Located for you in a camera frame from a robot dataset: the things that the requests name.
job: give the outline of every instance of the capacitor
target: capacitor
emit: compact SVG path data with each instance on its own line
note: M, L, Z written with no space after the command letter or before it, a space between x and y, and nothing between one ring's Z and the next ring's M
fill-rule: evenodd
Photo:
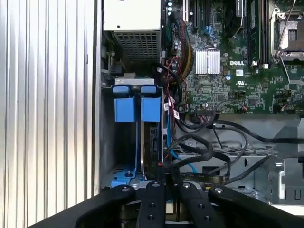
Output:
M230 81L231 81L231 75L226 75L225 81L226 81L226 82L230 82Z
M179 111L183 112L184 111L184 107L182 105L179 106Z
M173 61L171 64L171 68L172 70L175 72L178 69L178 62L177 61Z

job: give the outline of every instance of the dell logo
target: dell logo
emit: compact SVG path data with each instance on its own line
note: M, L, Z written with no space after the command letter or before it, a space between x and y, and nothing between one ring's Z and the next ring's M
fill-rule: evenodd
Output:
M230 66L245 66L244 61L230 61Z

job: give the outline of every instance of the heatsink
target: heatsink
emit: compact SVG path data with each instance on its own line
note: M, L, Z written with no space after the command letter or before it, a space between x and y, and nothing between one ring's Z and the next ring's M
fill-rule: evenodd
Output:
M196 51L195 64L195 73L198 75L220 74L220 51Z

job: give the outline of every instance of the motherboard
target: motherboard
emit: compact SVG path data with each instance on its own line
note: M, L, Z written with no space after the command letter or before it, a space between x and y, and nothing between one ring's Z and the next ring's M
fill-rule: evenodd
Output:
M293 8L293 0L231 2L189 3L186 24L195 58L183 86L186 98L179 111L191 114L213 110L221 101L237 99L247 107L246 113L280 113L284 104L304 95L304 1L296 1ZM171 7L182 17L183 1L175 0ZM173 34L170 39L172 49L179 50L178 38ZM303 111L297 103L283 113ZM221 112L241 110L236 104L228 104Z

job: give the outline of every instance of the corrugated metal panel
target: corrugated metal panel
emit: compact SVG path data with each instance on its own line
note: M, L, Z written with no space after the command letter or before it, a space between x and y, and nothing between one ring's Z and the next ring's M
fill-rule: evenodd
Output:
M30 226L96 187L93 16L93 0L0 0L1 228Z

